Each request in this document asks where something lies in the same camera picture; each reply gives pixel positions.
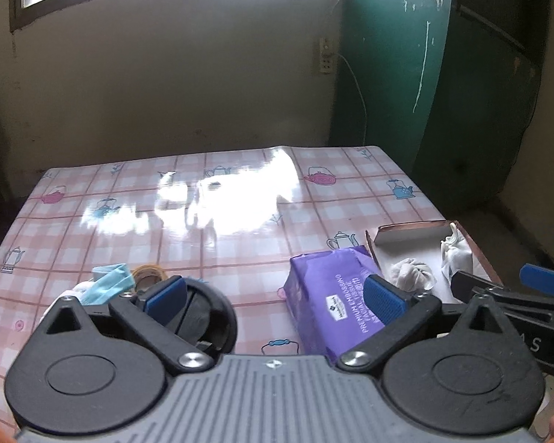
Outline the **green door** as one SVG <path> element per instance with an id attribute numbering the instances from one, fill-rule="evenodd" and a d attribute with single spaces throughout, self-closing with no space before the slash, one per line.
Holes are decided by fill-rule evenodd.
<path id="1" fill-rule="evenodd" d="M 341 0 L 329 142 L 380 147 L 444 212 L 501 191 L 533 118 L 550 0 Z"/>

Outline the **pink plaid teapot tablecloth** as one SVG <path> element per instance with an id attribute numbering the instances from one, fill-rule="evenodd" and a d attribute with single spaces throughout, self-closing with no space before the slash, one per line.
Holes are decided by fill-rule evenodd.
<path id="1" fill-rule="evenodd" d="M 238 317 L 236 349 L 293 354 L 281 289 L 292 257 L 360 245 L 439 211 L 375 146 L 274 147 L 49 170 L 0 227 L 3 385 L 44 311 L 97 266 L 156 265 L 219 288 Z"/>

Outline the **brown cardboard box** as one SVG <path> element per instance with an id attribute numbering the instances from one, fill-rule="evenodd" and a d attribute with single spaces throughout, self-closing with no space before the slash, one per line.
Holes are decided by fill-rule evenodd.
<path id="1" fill-rule="evenodd" d="M 365 234 L 366 247 L 382 277 L 388 283 L 391 283 L 389 270 L 392 264 L 405 258 L 416 258 L 426 263 L 436 278 L 436 283 L 431 290 L 417 293 L 430 293 L 444 303 L 458 303 L 460 300 L 456 299 L 451 292 L 451 282 L 447 283 L 441 273 L 440 242 L 450 234 L 450 222 L 435 220 L 384 225 L 373 234 L 369 232 Z M 500 278 L 480 249 L 478 259 L 479 266 L 472 275 L 500 287 L 502 285 Z"/>

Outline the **white cloth in box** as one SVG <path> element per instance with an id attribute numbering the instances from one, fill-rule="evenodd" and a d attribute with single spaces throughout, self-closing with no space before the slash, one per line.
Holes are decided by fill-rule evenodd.
<path id="1" fill-rule="evenodd" d="M 450 234 L 440 242 L 441 273 L 447 283 L 459 271 L 475 274 L 479 266 L 479 249 L 469 234 L 454 221 L 449 229 Z"/>

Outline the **purple facial tissue pack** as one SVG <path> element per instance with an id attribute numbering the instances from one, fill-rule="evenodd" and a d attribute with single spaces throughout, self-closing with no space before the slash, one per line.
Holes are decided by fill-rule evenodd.
<path id="1" fill-rule="evenodd" d="M 363 246 L 290 259 L 283 291 L 305 353 L 335 362 L 384 328 L 363 298 L 372 274 L 381 272 Z"/>

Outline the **white knotted cloth ball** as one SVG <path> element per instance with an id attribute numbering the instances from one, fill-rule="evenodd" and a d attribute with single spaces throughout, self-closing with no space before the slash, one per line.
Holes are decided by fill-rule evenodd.
<path id="1" fill-rule="evenodd" d="M 430 267 L 416 258 L 405 258 L 392 264 L 389 279 L 394 286 L 405 292 L 429 291 L 436 283 Z"/>

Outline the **beige wall power outlet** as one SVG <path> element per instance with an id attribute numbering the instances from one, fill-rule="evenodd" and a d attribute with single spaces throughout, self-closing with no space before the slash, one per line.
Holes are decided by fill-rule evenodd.
<path id="1" fill-rule="evenodd" d="M 328 75 L 333 72 L 334 52 L 329 40 L 326 37 L 319 38 L 318 47 L 318 70 L 321 74 Z"/>

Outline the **yellow tape roll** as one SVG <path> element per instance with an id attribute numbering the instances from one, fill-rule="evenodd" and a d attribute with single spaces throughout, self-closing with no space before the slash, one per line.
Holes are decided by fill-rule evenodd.
<path id="1" fill-rule="evenodd" d="M 136 292 L 145 292 L 155 284 L 168 279 L 166 271 L 156 264 L 144 264 L 132 270 Z"/>

